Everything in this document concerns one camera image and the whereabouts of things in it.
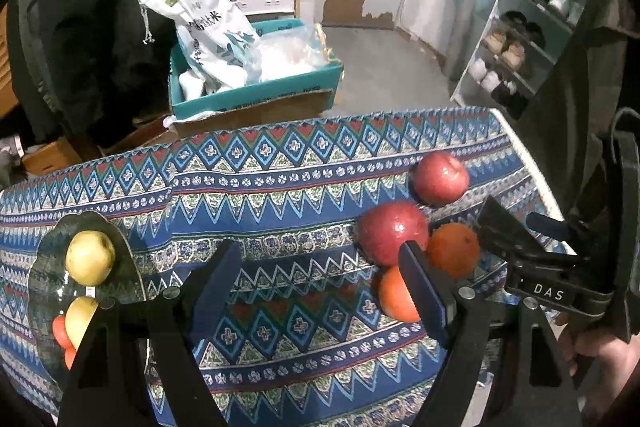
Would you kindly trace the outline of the person's hand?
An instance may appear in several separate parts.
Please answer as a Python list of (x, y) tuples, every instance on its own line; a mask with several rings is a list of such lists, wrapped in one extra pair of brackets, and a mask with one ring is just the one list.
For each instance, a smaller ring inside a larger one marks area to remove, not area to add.
[(609, 329), (570, 332), (570, 319), (559, 314), (554, 323), (562, 327), (558, 339), (565, 361), (574, 376), (577, 357), (593, 358), (599, 364), (596, 380), (588, 387), (582, 418), (585, 426), (639, 425), (639, 336), (628, 343)]

